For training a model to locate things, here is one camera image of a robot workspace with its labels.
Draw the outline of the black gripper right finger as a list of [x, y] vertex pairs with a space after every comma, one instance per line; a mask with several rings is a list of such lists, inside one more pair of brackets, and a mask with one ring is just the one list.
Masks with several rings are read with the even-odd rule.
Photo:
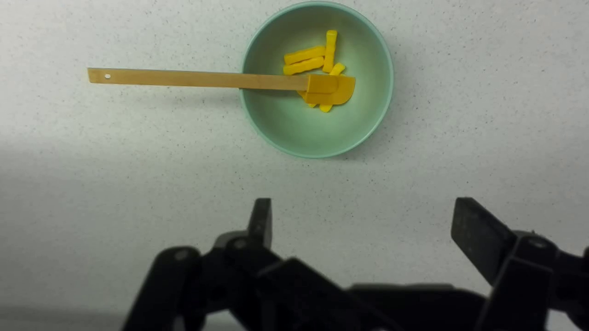
[[549, 311], [589, 331], [589, 260], [511, 230], [472, 197], [454, 201], [450, 240], [489, 284], [476, 331], [546, 331]]

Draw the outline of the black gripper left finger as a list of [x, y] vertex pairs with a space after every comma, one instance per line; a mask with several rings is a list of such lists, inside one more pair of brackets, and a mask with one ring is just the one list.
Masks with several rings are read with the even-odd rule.
[[299, 260], [270, 251], [271, 203], [257, 199], [244, 230], [209, 252], [161, 251], [126, 315], [122, 331], [202, 331], [227, 311], [246, 331], [365, 331], [358, 304]]

